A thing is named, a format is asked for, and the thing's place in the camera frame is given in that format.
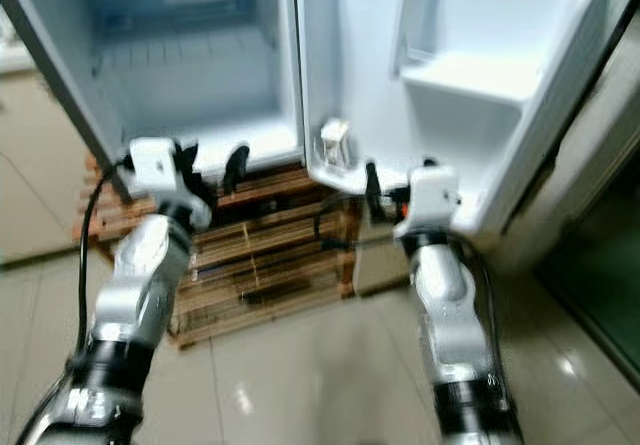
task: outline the white refrigerator wall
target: white refrigerator wall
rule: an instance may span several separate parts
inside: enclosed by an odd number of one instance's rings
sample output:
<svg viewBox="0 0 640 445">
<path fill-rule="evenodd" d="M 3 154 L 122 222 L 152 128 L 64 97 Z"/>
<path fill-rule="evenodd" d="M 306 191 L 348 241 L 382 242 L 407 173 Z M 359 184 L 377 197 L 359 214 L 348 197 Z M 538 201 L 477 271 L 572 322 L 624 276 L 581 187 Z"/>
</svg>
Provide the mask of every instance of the white refrigerator wall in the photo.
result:
<svg viewBox="0 0 640 445">
<path fill-rule="evenodd" d="M 535 265 L 640 144 L 640 13 L 565 135 L 555 169 L 490 255 L 503 273 Z"/>
<path fill-rule="evenodd" d="M 294 0 L 19 0 L 100 147 L 200 144 L 196 167 L 303 152 Z"/>
</svg>

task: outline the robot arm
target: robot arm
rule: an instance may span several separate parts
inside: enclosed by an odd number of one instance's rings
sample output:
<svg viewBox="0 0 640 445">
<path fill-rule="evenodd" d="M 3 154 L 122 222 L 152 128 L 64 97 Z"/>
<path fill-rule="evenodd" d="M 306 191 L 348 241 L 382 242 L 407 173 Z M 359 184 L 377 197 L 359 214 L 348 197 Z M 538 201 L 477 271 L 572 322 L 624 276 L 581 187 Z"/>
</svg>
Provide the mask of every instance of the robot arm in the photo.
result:
<svg viewBox="0 0 640 445">
<path fill-rule="evenodd" d="M 450 167 L 414 170 L 407 216 L 394 229 L 411 263 L 436 414 L 447 445 L 518 445 L 522 432 L 500 357 L 492 353 L 475 311 L 473 275 L 449 244 L 457 192 Z"/>
<path fill-rule="evenodd" d="M 188 268 L 191 233 L 211 221 L 213 197 L 192 165 L 196 149 L 138 139 L 130 157 L 135 186 L 154 196 L 148 215 L 120 244 L 101 289 L 82 353 L 30 431 L 29 445 L 128 444 L 142 421 L 142 390 Z"/>
</svg>

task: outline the white floor tile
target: white floor tile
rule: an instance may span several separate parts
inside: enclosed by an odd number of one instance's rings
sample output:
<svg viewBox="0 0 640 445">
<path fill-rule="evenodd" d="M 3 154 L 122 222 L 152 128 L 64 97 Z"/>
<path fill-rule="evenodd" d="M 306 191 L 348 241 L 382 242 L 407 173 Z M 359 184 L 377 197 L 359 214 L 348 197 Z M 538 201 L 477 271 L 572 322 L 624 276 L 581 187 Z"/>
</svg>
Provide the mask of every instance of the white floor tile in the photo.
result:
<svg viewBox="0 0 640 445">
<path fill-rule="evenodd" d="M 155 380 L 174 372 L 177 368 L 184 366 L 185 361 L 190 360 L 189 357 L 193 356 L 199 360 L 201 359 L 200 355 L 210 357 L 209 342 L 198 342 L 186 350 L 178 350 L 164 337 L 153 355 L 149 380 Z"/>
<path fill-rule="evenodd" d="M 431 400 L 418 351 L 415 306 L 409 294 L 397 290 L 374 300 L 407 367 L 420 384 L 424 400 Z M 563 372 L 564 356 L 533 322 L 509 301 L 502 304 L 499 313 L 507 380 L 519 407 L 527 444 L 567 443 L 594 424 L 606 422 L 604 408 L 583 381 Z"/>
<path fill-rule="evenodd" d="M 204 342 L 181 352 L 162 373 L 151 372 L 144 389 L 140 445 L 221 445 L 211 349 Z"/>
<path fill-rule="evenodd" d="M 610 416 L 640 405 L 640 396 L 624 376 L 542 285 L 532 278 L 522 279 L 511 292 Z"/>
<path fill-rule="evenodd" d="M 39 264 L 0 278 L 0 443 L 7 443 L 40 280 Z"/>
<path fill-rule="evenodd" d="M 602 430 L 587 434 L 575 442 L 575 445 L 631 445 L 631 442 L 616 424 L 611 422 Z"/>
<path fill-rule="evenodd" d="M 215 341 L 214 362 L 234 445 L 438 443 L 435 418 L 369 304 Z"/>
<path fill-rule="evenodd" d="M 104 261 L 91 254 L 87 280 L 89 316 L 93 313 L 100 284 L 109 275 L 109 267 Z M 31 336 L 13 406 L 10 427 L 10 436 L 13 438 L 50 384 L 62 372 L 65 360 L 75 345 L 77 283 L 77 254 L 64 255 L 43 263 Z"/>
<path fill-rule="evenodd" d="M 640 407 L 634 407 L 616 417 L 618 426 L 633 445 L 640 445 Z"/>
</svg>

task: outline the wooden slat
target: wooden slat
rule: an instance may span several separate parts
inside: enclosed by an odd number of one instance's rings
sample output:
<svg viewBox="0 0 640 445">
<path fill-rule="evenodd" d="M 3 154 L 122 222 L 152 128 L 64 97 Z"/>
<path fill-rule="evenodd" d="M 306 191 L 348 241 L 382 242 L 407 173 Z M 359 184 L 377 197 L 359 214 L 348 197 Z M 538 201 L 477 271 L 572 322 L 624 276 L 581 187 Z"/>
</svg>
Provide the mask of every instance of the wooden slat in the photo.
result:
<svg viewBox="0 0 640 445">
<path fill-rule="evenodd" d="M 251 272 L 255 268 L 261 269 L 281 263 L 283 261 L 297 260 L 311 254 L 321 252 L 320 242 L 311 242 L 286 250 L 276 251 L 254 257 L 253 260 L 245 258 L 240 262 L 233 262 L 228 265 L 216 267 L 215 270 L 194 270 L 191 277 L 185 277 L 182 280 L 181 288 L 195 286 L 218 286 L 218 280 L 237 275 L 241 273 Z"/>
<path fill-rule="evenodd" d="M 225 195 L 218 200 L 218 207 L 224 209 L 226 207 L 244 205 L 258 200 L 266 200 L 278 195 L 293 195 L 317 187 L 318 184 L 309 177 L 302 177 L 295 180 L 275 183 L 270 187 Z"/>
<path fill-rule="evenodd" d="M 91 188 L 93 189 L 98 183 L 98 176 L 95 173 L 84 175 L 82 177 L 82 183 L 84 185 L 90 185 Z"/>
<path fill-rule="evenodd" d="M 277 285 L 272 278 L 274 276 L 280 277 L 283 273 L 294 272 L 300 267 L 328 259 L 333 259 L 336 266 L 338 266 L 338 254 L 333 250 L 325 250 L 313 255 L 290 256 L 289 260 L 281 260 L 279 262 L 268 262 L 264 260 L 262 266 L 256 263 L 255 260 L 246 259 L 233 265 L 238 268 L 242 266 L 242 270 L 238 271 L 238 273 L 225 273 L 224 276 L 219 276 L 215 273 L 211 279 L 195 282 L 189 287 L 181 287 L 176 296 L 182 300 L 198 296 L 199 294 L 214 289 L 233 288 L 236 294 L 241 294 L 243 291 L 256 288 L 256 286 L 258 288 L 268 288 L 272 284 Z"/>
<path fill-rule="evenodd" d="M 308 177 L 308 174 L 304 168 L 293 170 L 291 172 L 275 173 L 266 177 L 255 178 L 238 183 L 238 186 L 236 187 L 236 193 L 242 193 L 247 190 L 255 190 L 259 188 L 269 188 L 274 186 L 275 184 L 290 182 L 291 180 L 305 177 Z"/>
<path fill-rule="evenodd" d="M 341 216 L 343 223 L 341 224 L 341 230 L 343 238 L 350 242 L 358 238 L 358 231 L 360 228 L 360 202 L 354 199 L 348 201 L 345 212 Z M 354 266 L 352 262 L 344 261 L 347 258 L 347 254 L 341 254 L 339 260 L 342 263 L 342 280 L 340 284 L 340 293 L 343 298 L 353 295 L 353 271 Z"/>
<path fill-rule="evenodd" d="M 87 170 L 97 170 L 100 171 L 100 167 L 98 166 L 98 161 L 96 160 L 96 158 L 90 154 L 87 153 L 84 156 L 84 168 L 86 168 Z"/>
<path fill-rule="evenodd" d="M 336 229 L 339 213 L 327 214 L 327 218 L 320 225 L 320 233 L 328 234 Z M 293 246 L 315 240 L 313 219 L 298 220 L 293 223 L 279 225 L 264 231 L 256 231 L 249 236 L 221 240 L 203 249 L 192 260 L 190 270 L 201 269 L 237 260 L 250 254 L 263 253 L 285 246 Z"/>
<path fill-rule="evenodd" d="M 271 213 L 254 220 L 247 220 L 240 223 L 234 223 L 233 225 L 227 225 L 225 227 L 216 228 L 208 232 L 200 233 L 193 239 L 195 245 L 203 243 L 214 242 L 223 238 L 230 237 L 232 235 L 243 234 L 245 227 L 247 232 L 252 232 L 259 228 L 269 227 L 277 225 L 283 222 L 290 222 L 293 220 L 299 220 L 315 215 L 320 211 L 321 205 L 319 203 L 313 203 L 303 207 L 294 208 L 292 210 L 285 210 L 282 212 Z"/>
<path fill-rule="evenodd" d="M 268 276 L 260 280 L 259 289 L 268 289 L 273 286 L 281 286 L 287 283 L 292 283 L 304 279 L 308 279 L 310 276 L 320 274 L 329 270 L 337 268 L 337 261 L 335 255 L 324 258 L 323 260 L 317 260 L 312 263 L 306 263 L 299 267 L 281 270 L 276 273 L 269 274 Z M 251 290 L 257 289 L 255 286 L 255 278 L 246 280 L 244 283 L 236 285 L 236 289 Z M 228 300 L 237 300 L 238 292 L 236 289 L 215 288 L 213 290 L 195 290 L 191 293 L 181 294 L 180 299 L 176 300 L 174 306 L 175 314 L 180 315 L 187 312 L 193 312 L 195 310 L 210 307 Z"/>
<path fill-rule="evenodd" d="M 245 315 L 215 322 L 193 330 L 180 331 L 178 334 L 170 336 L 170 339 L 178 347 L 187 347 L 199 340 L 223 335 L 251 325 L 269 322 L 294 312 L 335 302 L 339 298 L 334 287 L 304 292 L 295 298 L 290 298 L 271 306 L 257 308 Z"/>
<path fill-rule="evenodd" d="M 92 193 L 93 193 L 93 187 L 83 188 L 82 190 L 80 190 L 80 198 L 88 199 Z M 104 186 L 102 187 L 102 191 L 100 192 L 100 194 L 104 195 L 109 193 L 115 193 L 113 191 L 113 186 L 110 183 L 105 183 Z"/>
<path fill-rule="evenodd" d="M 89 195 L 91 191 L 93 190 L 84 189 L 83 191 L 81 191 L 79 195 L 78 203 L 76 204 L 76 212 L 84 213 L 84 211 L 87 209 L 87 205 L 89 204 Z M 105 210 L 119 211 L 123 208 L 135 209 L 133 207 L 138 206 L 138 204 L 140 204 L 139 205 L 140 207 L 142 207 L 143 205 L 148 207 L 149 204 L 153 204 L 153 199 L 151 197 L 139 197 L 134 199 L 131 203 L 124 204 L 120 200 L 120 197 L 118 197 L 118 195 L 115 194 L 115 192 L 113 192 L 112 190 L 105 191 L 105 189 L 103 189 L 102 193 L 100 193 L 100 197 L 98 198 L 98 202 L 96 203 L 96 209 L 98 211 L 105 211 Z M 144 209 L 144 210 L 140 210 L 140 213 L 149 213 L 149 211 L 147 209 Z"/>
<path fill-rule="evenodd" d="M 130 206 L 120 206 L 118 208 L 97 208 L 91 218 L 91 222 L 89 222 L 89 231 L 92 235 L 97 235 L 106 226 L 108 226 L 109 228 L 117 228 L 120 222 L 129 219 L 141 218 L 142 216 L 148 213 L 152 213 L 155 210 L 155 203 L 152 199 L 138 200 Z"/>
<path fill-rule="evenodd" d="M 125 218 L 116 222 L 107 222 L 104 225 L 102 222 L 95 222 L 95 227 L 90 229 L 91 236 L 97 236 L 100 241 L 115 240 L 122 238 L 127 233 L 131 232 L 142 221 L 144 216 Z M 82 226 L 79 223 L 74 224 L 72 235 L 74 237 L 80 237 L 80 231 Z"/>
</svg>

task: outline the door shelf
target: door shelf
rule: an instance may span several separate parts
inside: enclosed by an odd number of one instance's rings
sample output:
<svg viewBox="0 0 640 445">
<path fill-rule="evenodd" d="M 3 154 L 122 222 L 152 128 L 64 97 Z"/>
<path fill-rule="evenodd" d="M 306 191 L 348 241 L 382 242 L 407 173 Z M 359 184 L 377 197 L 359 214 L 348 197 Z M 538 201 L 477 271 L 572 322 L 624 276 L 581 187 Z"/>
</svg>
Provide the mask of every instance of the door shelf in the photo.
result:
<svg viewBox="0 0 640 445">
<path fill-rule="evenodd" d="M 513 105 L 530 99 L 541 80 L 535 63 L 468 54 L 443 55 L 407 65 L 400 76 L 411 85 Z"/>
</svg>

